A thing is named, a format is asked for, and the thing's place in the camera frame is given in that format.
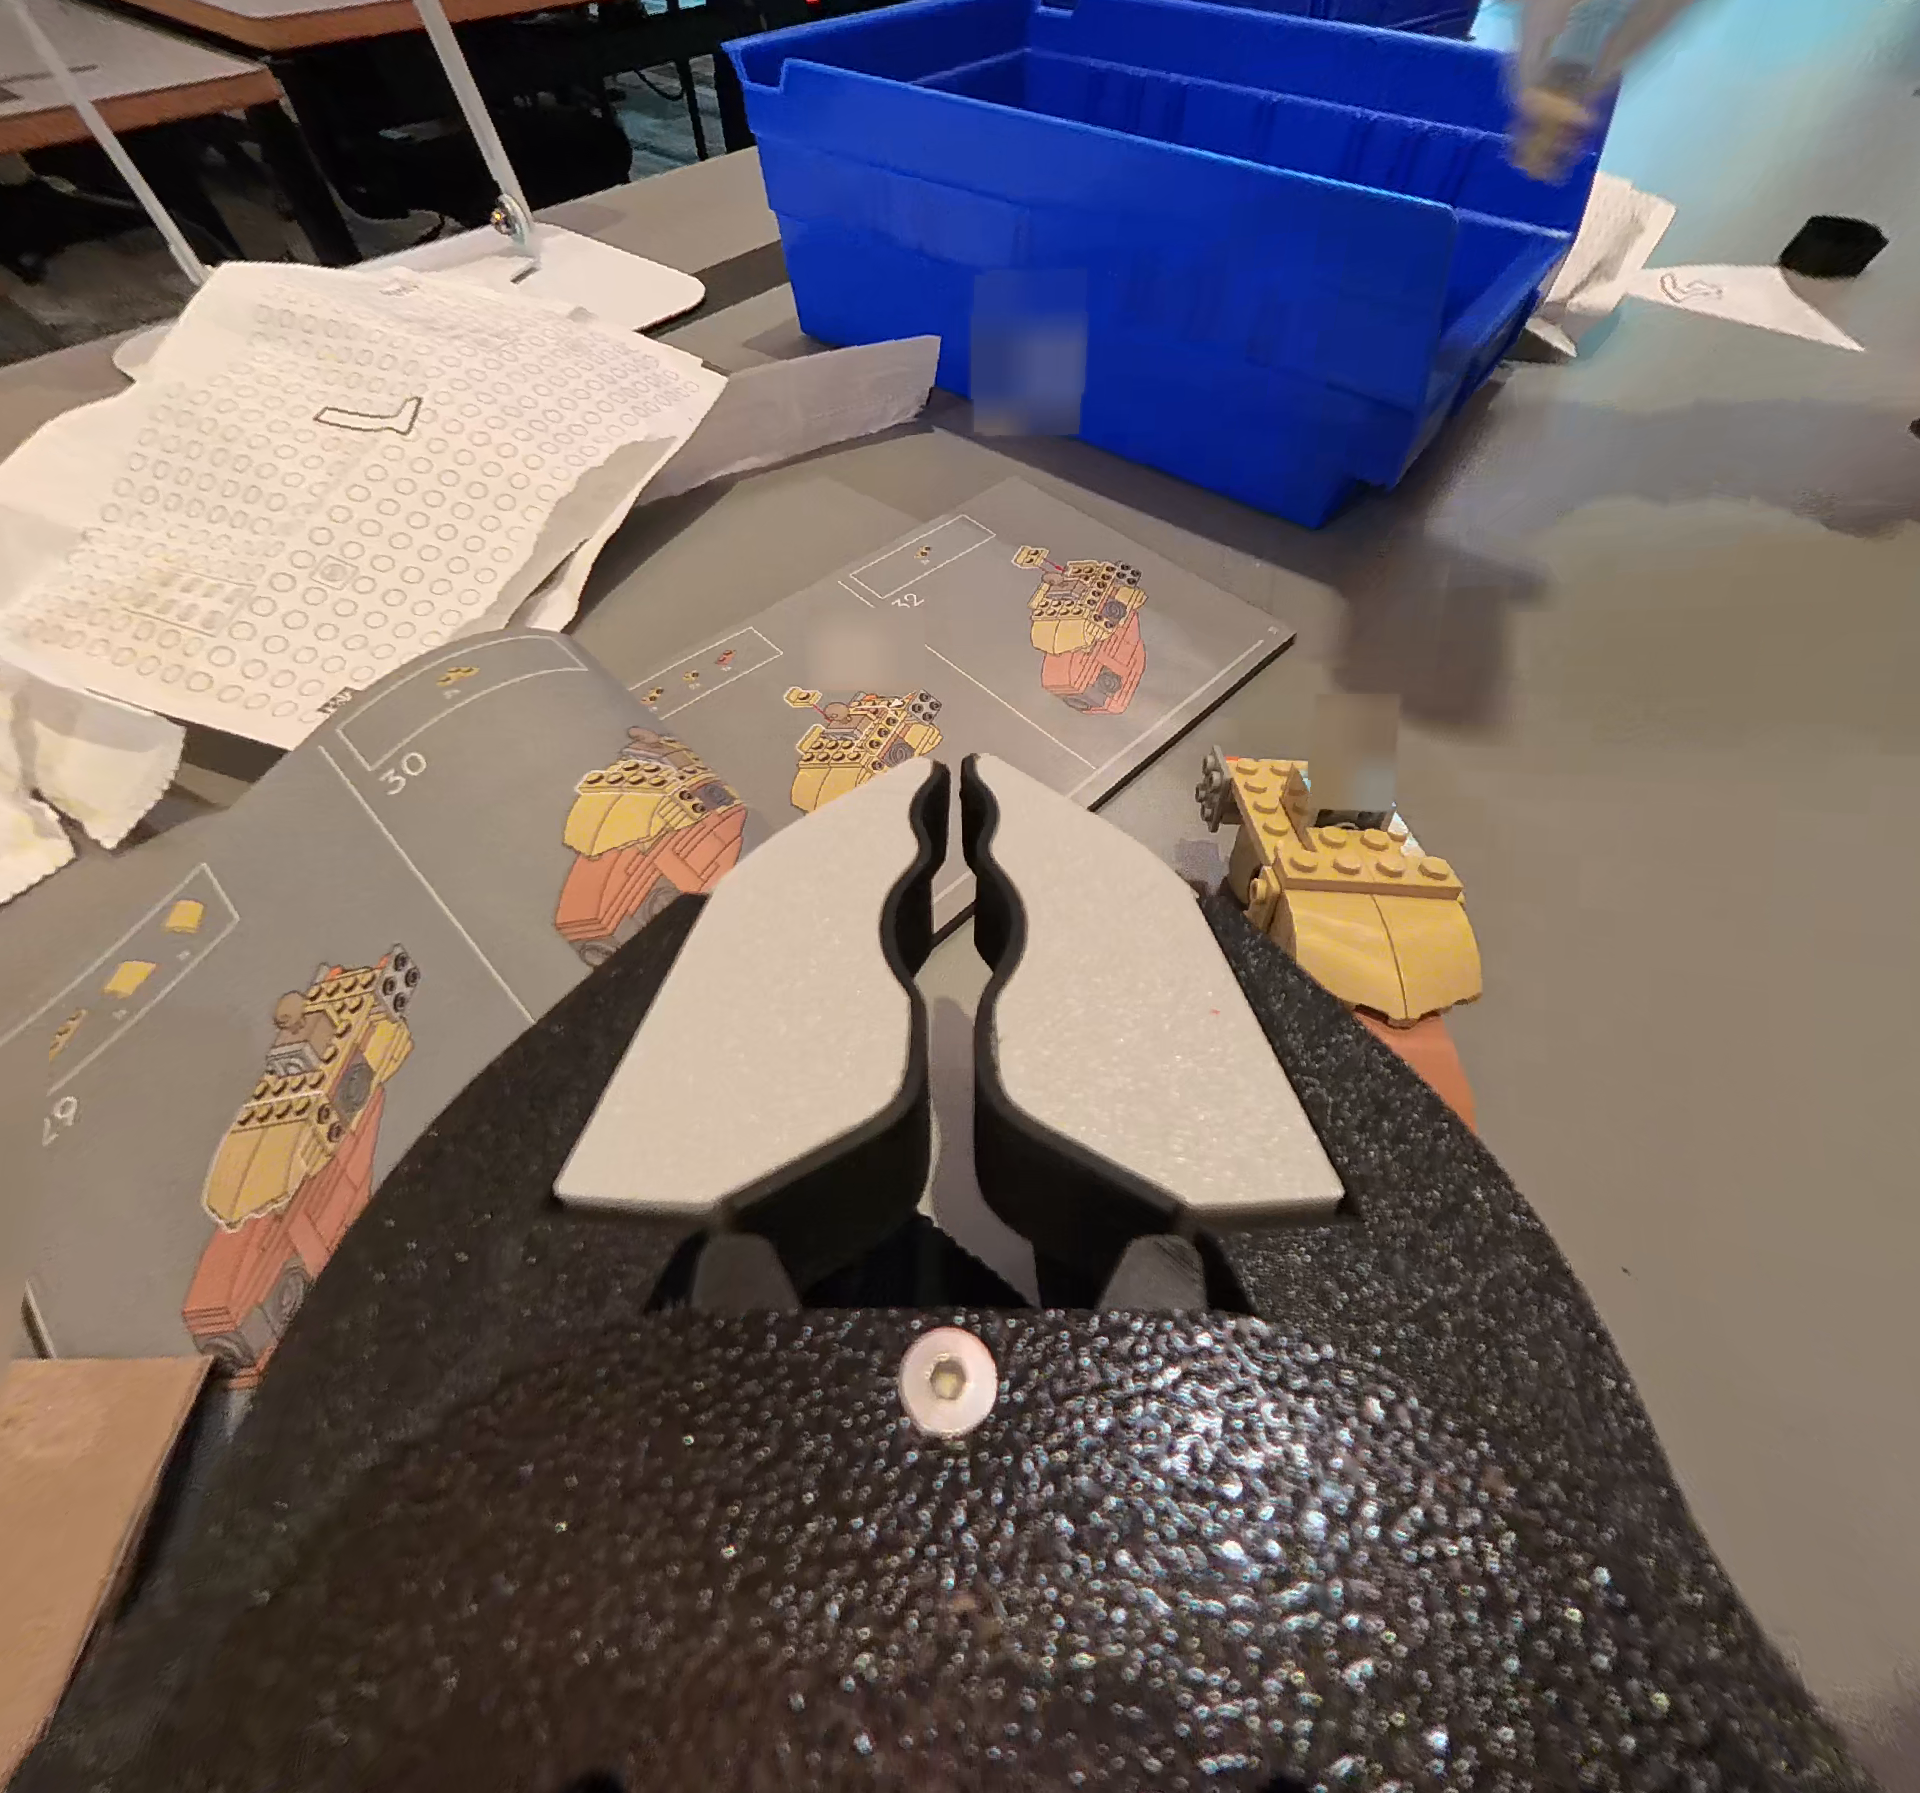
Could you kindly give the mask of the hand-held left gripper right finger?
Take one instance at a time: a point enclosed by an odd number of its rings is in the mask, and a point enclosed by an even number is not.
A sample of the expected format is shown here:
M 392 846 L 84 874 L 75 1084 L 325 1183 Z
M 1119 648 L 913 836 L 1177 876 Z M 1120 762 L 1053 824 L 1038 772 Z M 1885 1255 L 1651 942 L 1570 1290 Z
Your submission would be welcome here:
M 1004 1219 L 1319 1219 L 1343 1181 L 1174 868 L 992 753 L 961 778 L 975 1166 Z

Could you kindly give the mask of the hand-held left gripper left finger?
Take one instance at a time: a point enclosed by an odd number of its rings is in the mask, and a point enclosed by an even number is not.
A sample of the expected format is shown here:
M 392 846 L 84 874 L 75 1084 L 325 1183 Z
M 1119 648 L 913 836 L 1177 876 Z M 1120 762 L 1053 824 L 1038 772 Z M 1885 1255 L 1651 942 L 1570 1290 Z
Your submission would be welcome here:
M 908 1098 L 924 1045 L 908 954 L 947 808 L 947 765 L 911 756 L 723 876 L 555 1181 L 563 1205 L 759 1205 Z

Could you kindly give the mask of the small tan brick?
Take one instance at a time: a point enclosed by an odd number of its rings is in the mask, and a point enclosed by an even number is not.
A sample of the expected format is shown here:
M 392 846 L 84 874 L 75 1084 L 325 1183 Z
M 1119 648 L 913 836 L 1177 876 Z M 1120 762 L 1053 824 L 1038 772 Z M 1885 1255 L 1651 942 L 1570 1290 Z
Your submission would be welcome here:
M 1597 102 L 1557 85 L 1525 85 L 1515 95 L 1509 153 L 1535 180 L 1560 180 L 1588 145 Z

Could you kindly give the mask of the tan and brown brick model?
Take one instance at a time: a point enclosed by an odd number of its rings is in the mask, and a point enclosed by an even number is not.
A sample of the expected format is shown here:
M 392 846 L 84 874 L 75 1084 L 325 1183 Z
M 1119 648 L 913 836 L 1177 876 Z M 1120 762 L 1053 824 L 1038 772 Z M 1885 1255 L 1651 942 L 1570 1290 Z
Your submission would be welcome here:
M 1307 760 L 1210 748 L 1194 788 L 1210 834 L 1229 832 L 1218 878 L 1266 941 L 1281 947 L 1468 1127 L 1475 1089 L 1448 1013 L 1482 996 L 1482 960 L 1467 888 L 1397 807 L 1332 807 Z

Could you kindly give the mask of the grey instruction booklet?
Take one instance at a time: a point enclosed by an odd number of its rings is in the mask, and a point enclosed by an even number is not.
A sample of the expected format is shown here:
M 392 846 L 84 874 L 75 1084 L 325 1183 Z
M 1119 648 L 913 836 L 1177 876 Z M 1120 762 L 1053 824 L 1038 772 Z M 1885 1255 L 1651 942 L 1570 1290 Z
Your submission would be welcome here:
M 696 639 L 442 646 L 227 808 L 5 908 L 26 1343 L 250 1384 L 374 1188 L 594 966 L 775 831 L 992 751 L 1084 807 L 1293 627 L 1006 480 Z

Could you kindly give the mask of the grey desk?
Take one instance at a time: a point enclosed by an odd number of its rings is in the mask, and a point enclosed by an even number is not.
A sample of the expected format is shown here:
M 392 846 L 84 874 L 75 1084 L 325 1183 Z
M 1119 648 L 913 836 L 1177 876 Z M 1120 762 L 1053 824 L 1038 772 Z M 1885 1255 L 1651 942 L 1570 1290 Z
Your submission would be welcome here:
M 1077 804 L 1343 1203 L 994 1210 L 936 757 L 908 1098 L 563 1205 L 662 913 L 374 1190 L 17 1787 L 1916 1789 L 1916 292 L 1849 306 L 1862 377 L 1653 311 L 1316 532 L 957 416 L 769 499 L 694 639 L 1006 480 L 1293 627 Z M 1452 864 L 1477 1127 L 1196 888 L 1210 748 Z

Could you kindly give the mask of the small black object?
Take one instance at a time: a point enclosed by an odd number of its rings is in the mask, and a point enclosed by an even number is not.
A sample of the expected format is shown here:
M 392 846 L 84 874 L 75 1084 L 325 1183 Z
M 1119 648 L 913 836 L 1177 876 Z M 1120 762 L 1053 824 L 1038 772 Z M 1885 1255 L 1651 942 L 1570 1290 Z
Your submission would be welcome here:
M 1814 214 L 1780 247 L 1776 264 L 1796 277 L 1845 282 L 1859 277 L 1887 245 L 1889 231 L 1873 220 Z

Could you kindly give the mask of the torn white paper bag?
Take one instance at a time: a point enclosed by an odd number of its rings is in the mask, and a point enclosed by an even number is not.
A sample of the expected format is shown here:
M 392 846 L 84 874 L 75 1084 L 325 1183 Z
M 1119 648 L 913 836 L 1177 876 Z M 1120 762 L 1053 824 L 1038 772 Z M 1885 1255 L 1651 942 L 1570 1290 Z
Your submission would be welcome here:
M 75 829 L 118 846 L 181 768 L 183 723 L 2 668 L 2 900 L 78 853 Z

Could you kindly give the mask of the white panel stand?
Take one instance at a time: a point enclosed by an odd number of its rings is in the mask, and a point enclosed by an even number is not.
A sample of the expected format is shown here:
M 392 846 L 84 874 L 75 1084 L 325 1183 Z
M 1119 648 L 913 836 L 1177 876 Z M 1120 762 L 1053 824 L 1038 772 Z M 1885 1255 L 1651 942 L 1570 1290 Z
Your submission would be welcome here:
M 700 277 L 643 257 L 604 240 L 578 235 L 534 220 L 506 142 L 478 88 L 458 35 L 440 0 L 413 0 L 468 135 L 480 150 L 493 177 L 493 214 L 484 228 L 455 235 L 449 245 L 432 245 L 426 267 L 475 267 L 496 289 L 566 308 L 577 315 L 599 318 L 616 327 L 646 331 L 681 318 L 706 297 Z M 108 153 L 133 189 L 146 218 L 193 288 L 202 288 L 211 267 L 189 241 L 181 222 L 166 210 L 152 184 L 115 134 L 80 80 L 73 73 L 56 43 L 40 30 L 26 0 L 5 0 L 12 20 L 47 64 L 60 93 L 78 113 L 84 129 Z

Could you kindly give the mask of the brown cardboard piece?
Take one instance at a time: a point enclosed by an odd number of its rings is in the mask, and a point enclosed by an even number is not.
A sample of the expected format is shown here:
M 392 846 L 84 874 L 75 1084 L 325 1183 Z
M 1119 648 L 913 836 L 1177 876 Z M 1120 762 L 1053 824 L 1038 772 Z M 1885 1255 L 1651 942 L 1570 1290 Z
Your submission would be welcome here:
M 18 1359 L 2 1386 L 2 1781 L 118 1602 L 202 1357 Z

